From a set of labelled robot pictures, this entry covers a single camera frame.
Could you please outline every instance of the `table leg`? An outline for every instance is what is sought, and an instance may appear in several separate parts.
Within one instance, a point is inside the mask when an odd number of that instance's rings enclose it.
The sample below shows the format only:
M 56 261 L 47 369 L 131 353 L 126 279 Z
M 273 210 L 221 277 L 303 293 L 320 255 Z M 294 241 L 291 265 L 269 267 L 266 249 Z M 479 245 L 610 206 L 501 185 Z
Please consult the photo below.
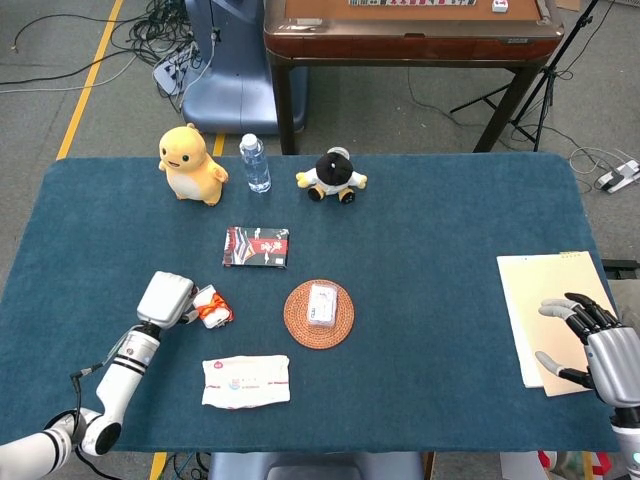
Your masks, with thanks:
M 296 139 L 293 131 L 293 100 L 291 98 L 291 69 L 286 65 L 271 65 L 273 94 L 278 115 L 280 148 L 283 155 L 296 154 Z
M 482 137 L 480 137 L 476 148 L 473 150 L 474 152 L 491 151 L 541 68 L 542 65 L 533 65 L 522 67 L 518 70 L 511 81 L 511 85 L 502 96 L 498 108 L 493 112 L 491 120 L 489 120 Z
M 431 480 L 433 476 L 433 462 L 436 459 L 435 452 L 422 453 L 422 466 L 424 467 L 424 480 Z

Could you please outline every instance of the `robotic hand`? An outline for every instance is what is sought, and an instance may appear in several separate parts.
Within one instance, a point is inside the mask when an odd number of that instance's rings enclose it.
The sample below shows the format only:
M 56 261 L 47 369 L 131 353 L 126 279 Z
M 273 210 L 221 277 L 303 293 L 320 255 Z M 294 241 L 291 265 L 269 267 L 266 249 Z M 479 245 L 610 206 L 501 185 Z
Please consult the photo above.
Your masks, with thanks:
M 536 352 L 536 357 L 554 375 L 594 389 L 614 407 L 611 426 L 630 477 L 640 480 L 640 339 L 589 297 L 565 297 L 545 300 L 539 312 L 562 318 L 578 336 L 587 355 L 587 372 L 558 365 L 544 352 Z
M 191 280 L 156 272 L 138 305 L 141 323 L 122 336 L 103 362 L 71 375 L 77 408 L 60 413 L 39 433 L 0 445 L 0 480 L 41 478 L 62 467 L 75 447 L 94 456 L 107 453 L 120 436 L 129 401 L 160 345 L 160 332 L 197 318 L 197 312 L 185 315 L 197 291 Z M 96 390 L 104 413 L 81 408 L 79 379 L 112 358 Z

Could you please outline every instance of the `teal tablecloth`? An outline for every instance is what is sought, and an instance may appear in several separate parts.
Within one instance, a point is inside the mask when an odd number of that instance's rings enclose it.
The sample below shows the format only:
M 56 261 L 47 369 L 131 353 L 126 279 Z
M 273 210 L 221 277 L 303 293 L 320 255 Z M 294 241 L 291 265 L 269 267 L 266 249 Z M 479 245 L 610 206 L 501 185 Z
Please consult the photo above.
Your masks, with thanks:
M 222 202 L 179 202 L 156 158 L 70 159 L 47 173 L 0 305 L 0 443 L 74 407 L 68 374 L 102 359 L 136 323 L 156 270 L 213 283 L 236 320 L 166 332 L 127 411 L 121 450 L 390 451 L 616 448 L 592 394 L 547 398 L 522 384 L 498 255 L 589 250 L 566 162 L 546 154 L 356 156 L 355 203 L 311 202 L 294 174 L 312 157 L 270 159 L 251 193 L 241 161 Z M 230 225 L 291 231 L 286 270 L 221 265 Z M 308 350 L 284 301 L 327 278 L 351 294 L 344 343 Z M 286 354 L 291 401 L 201 405 L 201 362 Z M 85 405 L 100 409 L 84 382 Z

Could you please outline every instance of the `plastic bottle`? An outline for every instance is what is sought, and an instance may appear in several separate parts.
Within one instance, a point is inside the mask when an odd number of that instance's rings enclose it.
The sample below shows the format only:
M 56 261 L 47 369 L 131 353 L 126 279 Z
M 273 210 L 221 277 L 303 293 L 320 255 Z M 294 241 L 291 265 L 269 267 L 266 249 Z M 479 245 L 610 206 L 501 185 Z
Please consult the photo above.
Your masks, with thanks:
M 271 188 L 269 163 L 264 154 L 264 145 L 253 133 L 247 133 L 240 142 L 240 153 L 247 171 L 249 188 L 254 192 L 264 193 Z

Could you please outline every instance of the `camera stand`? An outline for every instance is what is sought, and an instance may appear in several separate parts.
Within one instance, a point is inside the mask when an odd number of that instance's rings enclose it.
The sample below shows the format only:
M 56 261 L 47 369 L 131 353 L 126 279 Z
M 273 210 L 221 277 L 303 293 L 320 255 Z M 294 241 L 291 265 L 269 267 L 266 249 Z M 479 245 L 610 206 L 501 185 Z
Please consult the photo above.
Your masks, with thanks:
M 549 111 L 549 107 L 553 106 L 553 87 L 554 87 L 556 77 L 558 76 L 558 72 L 557 72 L 558 63 L 562 59 L 563 55 L 565 54 L 569 46 L 571 46 L 571 43 L 573 42 L 575 37 L 578 35 L 578 32 L 593 21 L 593 16 L 591 15 L 591 12 L 593 11 L 597 3 L 598 3 L 598 0 L 590 1 L 589 5 L 585 9 L 585 11 L 582 13 L 582 15 L 580 15 L 580 18 L 578 18 L 578 21 L 576 22 L 575 26 L 567 36 L 567 39 L 560 46 L 560 49 L 551 60 L 551 63 L 549 63 L 549 65 L 547 65 L 546 67 L 542 68 L 542 77 L 536 84 L 535 88 L 531 91 L 531 94 L 529 95 L 529 97 L 527 97 L 527 100 L 524 102 L 524 105 L 520 109 L 520 112 L 518 113 L 518 115 L 516 115 L 515 119 L 509 121 L 509 123 L 513 125 L 518 132 L 522 133 L 528 140 L 533 142 L 534 152 L 538 151 L 538 147 L 540 145 L 540 137 L 542 135 L 542 127 L 544 125 L 544 120 Z M 491 108 L 495 110 L 497 106 L 490 99 L 490 97 L 506 90 L 508 87 L 509 85 L 504 85 L 496 90 L 493 90 L 492 92 L 487 93 L 486 95 L 483 95 L 479 98 L 476 98 L 475 100 L 471 100 L 470 102 L 465 103 L 464 105 L 460 105 L 459 107 L 454 108 L 449 113 L 453 114 L 459 110 L 467 108 L 478 102 L 485 102 L 487 105 L 489 105 Z M 520 121 L 522 120 L 524 115 L 527 113 L 527 109 L 531 106 L 531 104 L 535 100 L 536 96 L 538 95 L 542 87 L 545 87 L 545 90 L 544 90 L 544 97 L 542 99 L 542 108 L 540 110 L 540 118 L 538 120 L 538 128 L 534 134 L 531 134 L 520 126 Z

